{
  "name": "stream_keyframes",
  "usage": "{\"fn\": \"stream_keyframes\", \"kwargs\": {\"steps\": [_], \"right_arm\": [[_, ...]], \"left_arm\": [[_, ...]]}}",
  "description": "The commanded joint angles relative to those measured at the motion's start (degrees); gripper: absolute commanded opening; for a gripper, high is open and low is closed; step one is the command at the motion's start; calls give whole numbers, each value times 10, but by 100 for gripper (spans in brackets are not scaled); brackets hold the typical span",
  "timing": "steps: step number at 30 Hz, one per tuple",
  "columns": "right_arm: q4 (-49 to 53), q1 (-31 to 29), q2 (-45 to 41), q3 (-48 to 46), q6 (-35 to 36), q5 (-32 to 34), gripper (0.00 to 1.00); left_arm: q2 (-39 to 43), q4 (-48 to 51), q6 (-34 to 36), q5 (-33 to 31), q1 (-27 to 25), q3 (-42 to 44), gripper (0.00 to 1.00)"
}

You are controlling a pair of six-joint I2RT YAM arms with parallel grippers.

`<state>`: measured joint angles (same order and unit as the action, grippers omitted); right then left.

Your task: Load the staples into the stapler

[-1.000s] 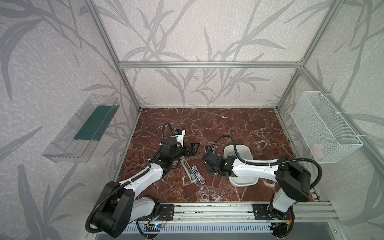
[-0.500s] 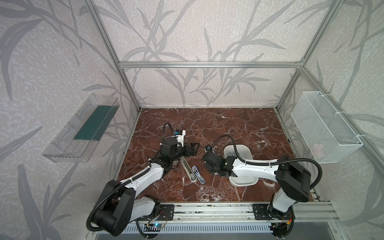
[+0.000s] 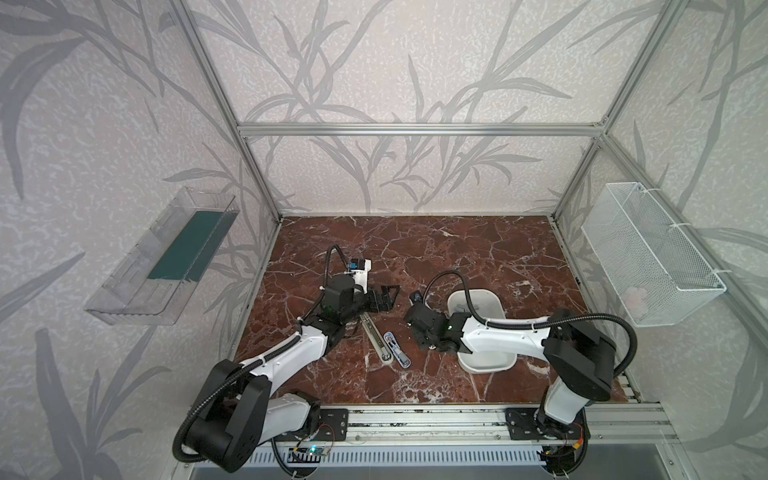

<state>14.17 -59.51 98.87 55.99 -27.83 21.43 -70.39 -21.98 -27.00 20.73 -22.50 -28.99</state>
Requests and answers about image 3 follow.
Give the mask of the small blue stapler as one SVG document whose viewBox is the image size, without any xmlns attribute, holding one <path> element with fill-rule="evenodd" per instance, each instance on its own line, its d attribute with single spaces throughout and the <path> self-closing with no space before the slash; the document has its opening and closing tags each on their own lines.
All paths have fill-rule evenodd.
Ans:
<svg viewBox="0 0 768 480">
<path fill-rule="evenodd" d="M 390 348 L 393 356 L 396 358 L 399 365 L 403 369 L 410 368 L 412 365 L 412 362 L 410 358 L 407 356 L 407 354 L 401 349 L 394 334 L 392 332 L 386 332 L 384 334 L 384 341 L 387 344 L 387 346 Z"/>
</svg>

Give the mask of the beige black long stapler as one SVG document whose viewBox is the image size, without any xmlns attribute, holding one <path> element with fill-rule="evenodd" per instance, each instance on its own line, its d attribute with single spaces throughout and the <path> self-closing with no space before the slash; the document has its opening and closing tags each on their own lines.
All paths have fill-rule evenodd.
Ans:
<svg viewBox="0 0 768 480">
<path fill-rule="evenodd" d="M 371 316 L 368 312 L 363 312 L 360 315 L 361 325 L 363 329 L 365 330 L 376 354 L 378 355 L 380 361 L 384 365 L 391 365 L 394 358 L 391 350 L 385 343 L 383 336 L 379 332 L 379 330 L 376 328 Z"/>
</svg>

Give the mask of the white oval tray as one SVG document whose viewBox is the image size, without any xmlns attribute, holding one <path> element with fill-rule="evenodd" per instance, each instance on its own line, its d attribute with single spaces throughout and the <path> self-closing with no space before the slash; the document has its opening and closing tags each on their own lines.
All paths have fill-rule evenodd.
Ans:
<svg viewBox="0 0 768 480">
<path fill-rule="evenodd" d="M 505 318 L 501 301 L 495 293 L 486 289 L 471 289 L 470 297 L 474 309 L 483 318 Z M 458 354 L 459 364 L 470 374 L 508 370 L 521 355 L 519 338 L 511 333 L 486 328 L 474 318 L 468 318 L 464 323 L 461 340 L 469 352 Z"/>
</svg>

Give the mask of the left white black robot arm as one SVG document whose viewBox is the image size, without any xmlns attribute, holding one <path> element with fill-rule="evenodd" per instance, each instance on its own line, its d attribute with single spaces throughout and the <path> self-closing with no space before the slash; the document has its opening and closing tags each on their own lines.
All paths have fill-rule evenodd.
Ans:
<svg viewBox="0 0 768 480">
<path fill-rule="evenodd" d="M 262 354 L 241 362 L 222 360 L 211 369 L 173 438 L 176 461 L 208 461 L 233 473 L 262 444 L 289 432 L 308 437 L 319 430 L 317 399 L 303 393 L 278 396 L 277 391 L 338 346 L 349 323 L 391 311 L 401 291 L 398 285 L 370 284 L 371 260 L 340 259 L 344 271 L 323 271 L 319 296 L 298 317 L 292 335 Z"/>
</svg>

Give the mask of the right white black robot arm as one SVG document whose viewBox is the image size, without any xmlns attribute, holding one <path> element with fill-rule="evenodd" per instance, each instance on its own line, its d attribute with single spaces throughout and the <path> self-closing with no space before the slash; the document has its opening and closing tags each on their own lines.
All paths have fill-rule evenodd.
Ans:
<svg viewBox="0 0 768 480">
<path fill-rule="evenodd" d="M 519 427 L 539 438 L 587 436 L 583 410 L 611 397 L 614 379 L 634 360 L 638 337 L 625 319 L 607 313 L 568 310 L 533 319 L 505 319 L 500 299 L 466 282 L 451 294 L 447 312 L 431 308 L 426 291 L 410 296 L 404 321 L 423 350 L 456 355 L 470 374 L 511 369 L 520 357 L 546 362 L 556 379 L 534 414 Z"/>
</svg>

